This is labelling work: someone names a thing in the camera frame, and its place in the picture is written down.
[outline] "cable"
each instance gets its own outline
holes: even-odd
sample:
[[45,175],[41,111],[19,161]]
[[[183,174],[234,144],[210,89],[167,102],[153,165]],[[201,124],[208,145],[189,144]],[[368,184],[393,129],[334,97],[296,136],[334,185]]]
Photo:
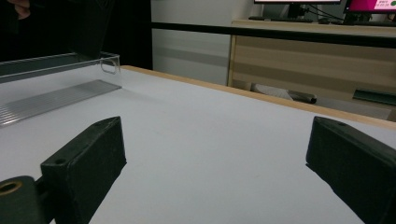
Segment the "cable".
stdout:
[[312,13],[314,13],[314,14],[316,14],[316,15],[319,15],[319,16],[322,16],[322,17],[327,17],[327,18],[332,18],[332,19],[336,19],[336,20],[340,20],[340,21],[343,21],[343,20],[344,20],[344,19],[341,19],[341,18],[339,18],[339,17],[336,17],[336,16],[334,16],[334,15],[332,15],[332,14],[329,14],[329,13],[327,13],[327,12],[325,12],[325,11],[322,11],[322,10],[318,9],[317,7],[313,7],[312,5],[309,5],[309,6],[312,7],[312,8],[314,8],[314,9],[316,9],[317,11],[319,11],[319,12],[321,12],[321,13],[327,15],[327,16],[320,15],[320,14],[318,14],[318,13],[309,11],[309,12],[312,12]]
[[318,16],[321,16],[321,17],[325,17],[325,18],[329,18],[329,19],[337,19],[337,20],[339,20],[338,18],[336,18],[336,17],[331,17],[331,16],[326,16],[326,15],[323,15],[323,14],[318,14],[318,13],[316,13],[316,12],[313,12],[313,11],[308,11],[308,12],[310,12],[310,13],[312,13],[312,14],[315,14],[315,15],[318,15]]

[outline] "black monitor stand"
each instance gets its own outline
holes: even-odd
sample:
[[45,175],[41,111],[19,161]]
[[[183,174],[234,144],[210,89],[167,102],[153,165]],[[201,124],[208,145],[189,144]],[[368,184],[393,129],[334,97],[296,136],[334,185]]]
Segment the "black monitor stand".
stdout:
[[304,15],[304,10],[301,8],[300,4],[290,4],[288,18],[298,18]]

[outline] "dark background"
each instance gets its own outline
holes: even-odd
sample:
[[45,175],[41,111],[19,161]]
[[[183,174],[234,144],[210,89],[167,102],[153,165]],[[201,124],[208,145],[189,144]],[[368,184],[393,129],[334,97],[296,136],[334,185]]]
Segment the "dark background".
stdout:
[[[70,6],[67,0],[47,0],[45,8],[31,7],[17,35],[0,33],[0,62],[71,52],[76,13]],[[150,1],[115,0],[102,51],[119,54],[121,64],[152,69],[151,28],[142,21],[151,21]]]

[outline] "white table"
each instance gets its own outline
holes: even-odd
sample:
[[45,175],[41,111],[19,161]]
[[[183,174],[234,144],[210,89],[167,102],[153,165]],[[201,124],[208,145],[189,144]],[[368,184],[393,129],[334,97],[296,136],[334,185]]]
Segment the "white table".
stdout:
[[[318,113],[198,81],[122,75],[122,90],[0,129],[0,179],[39,178],[39,164],[73,137],[121,116],[128,163],[92,223],[362,223],[305,166]],[[394,123],[338,116],[396,148]]]

